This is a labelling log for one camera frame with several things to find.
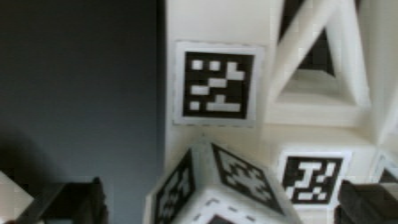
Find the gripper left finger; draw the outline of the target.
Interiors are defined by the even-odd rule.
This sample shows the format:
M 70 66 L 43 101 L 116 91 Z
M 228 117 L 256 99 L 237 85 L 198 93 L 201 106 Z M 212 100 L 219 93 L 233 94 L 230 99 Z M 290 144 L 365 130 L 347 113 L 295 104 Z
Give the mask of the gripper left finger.
M 16 224 L 111 224 L 102 179 L 50 184 Z

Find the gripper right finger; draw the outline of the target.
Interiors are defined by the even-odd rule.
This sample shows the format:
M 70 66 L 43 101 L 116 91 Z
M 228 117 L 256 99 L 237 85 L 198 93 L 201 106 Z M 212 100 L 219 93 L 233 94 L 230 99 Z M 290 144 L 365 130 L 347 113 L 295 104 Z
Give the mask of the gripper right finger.
M 334 224 L 398 224 L 398 183 L 343 181 Z

